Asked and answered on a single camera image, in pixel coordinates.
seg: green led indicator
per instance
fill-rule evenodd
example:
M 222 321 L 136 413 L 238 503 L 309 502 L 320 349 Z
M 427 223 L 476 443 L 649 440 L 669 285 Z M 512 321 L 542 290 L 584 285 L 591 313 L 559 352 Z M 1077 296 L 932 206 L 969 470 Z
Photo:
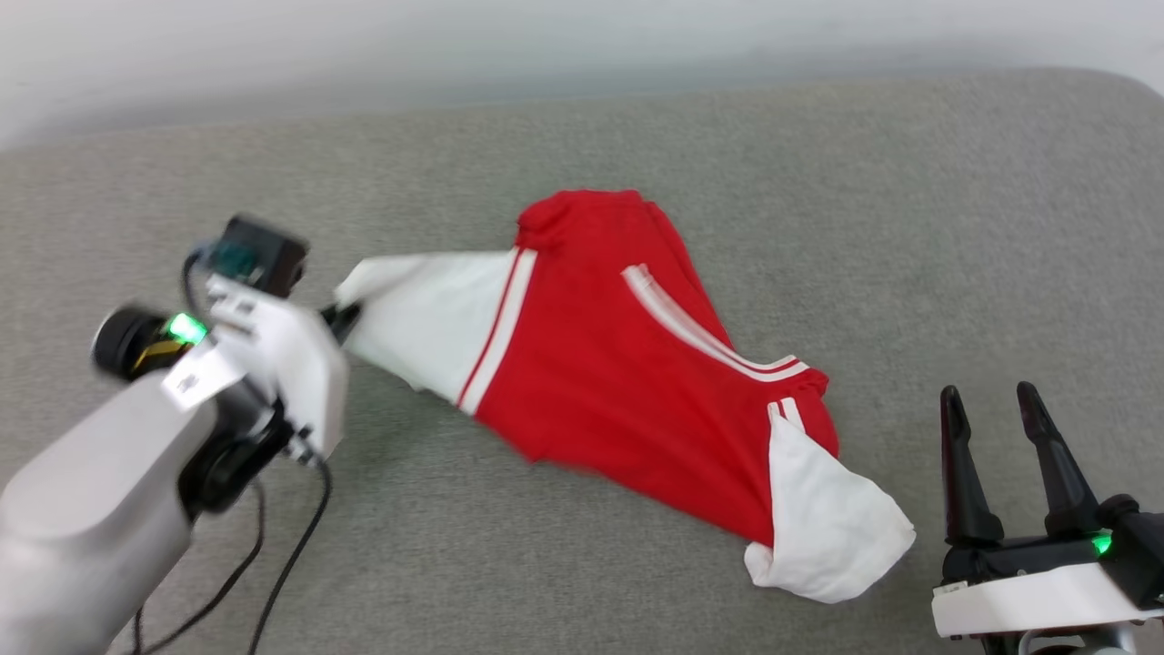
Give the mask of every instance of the green led indicator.
M 176 342 L 197 344 L 206 337 L 206 326 L 189 313 L 179 313 L 165 323 L 165 332 Z
M 1112 548 L 1112 535 L 1095 535 L 1092 537 L 1092 546 L 1095 547 L 1095 555 L 1103 555 Z

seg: white backdrop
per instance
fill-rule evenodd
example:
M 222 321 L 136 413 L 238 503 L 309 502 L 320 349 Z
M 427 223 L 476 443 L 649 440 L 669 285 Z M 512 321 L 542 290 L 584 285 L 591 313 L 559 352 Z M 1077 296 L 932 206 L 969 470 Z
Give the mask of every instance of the white backdrop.
M 1030 64 L 1164 90 L 1161 0 L 0 0 L 0 147 Z

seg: gray fabric surface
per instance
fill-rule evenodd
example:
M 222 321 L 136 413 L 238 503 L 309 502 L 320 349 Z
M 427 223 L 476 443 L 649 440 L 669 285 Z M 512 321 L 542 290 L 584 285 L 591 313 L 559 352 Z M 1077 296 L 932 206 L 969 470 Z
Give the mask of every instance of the gray fabric surface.
M 939 390 L 957 384 L 1013 535 L 1045 513 L 1014 385 L 1036 383 L 1101 498 L 1164 510 L 1164 101 L 1021 71 L 118 134 L 0 155 L 0 479 L 116 385 L 88 366 L 129 299 L 236 209 L 306 235 L 322 304 L 362 257 L 504 248 L 561 187 L 669 213 L 740 351 L 832 377 L 842 460 L 918 541 L 863 598 L 753 589 L 744 542 L 597 478 L 527 467 L 430 396 L 355 365 L 336 492 L 262 653 L 973 653 L 938 640 Z M 319 493 L 264 475 L 269 540 L 173 654 L 242 653 Z M 203 521 L 147 608 L 159 636 L 249 549 Z M 120 641 L 120 652 L 128 642 Z

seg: garment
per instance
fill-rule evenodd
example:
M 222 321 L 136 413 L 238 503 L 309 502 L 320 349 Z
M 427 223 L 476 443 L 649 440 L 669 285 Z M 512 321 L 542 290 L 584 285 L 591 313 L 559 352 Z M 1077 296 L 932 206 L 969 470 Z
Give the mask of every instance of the garment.
M 531 461 L 583 468 L 752 541 L 755 584 L 835 603 L 913 543 L 837 462 L 824 373 L 737 355 L 667 216 L 634 191 L 568 191 L 514 248 L 362 262 L 347 348 L 431 390 Z

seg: sticker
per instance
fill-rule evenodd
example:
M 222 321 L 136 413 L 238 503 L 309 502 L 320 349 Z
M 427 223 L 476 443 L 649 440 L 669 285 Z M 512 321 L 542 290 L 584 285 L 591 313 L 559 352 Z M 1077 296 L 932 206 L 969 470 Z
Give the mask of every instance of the sticker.
M 178 410 L 189 412 L 242 380 L 243 376 L 246 371 L 227 359 L 218 348 L 204 342 L 173 365 L 162 380 L 162 390 Z

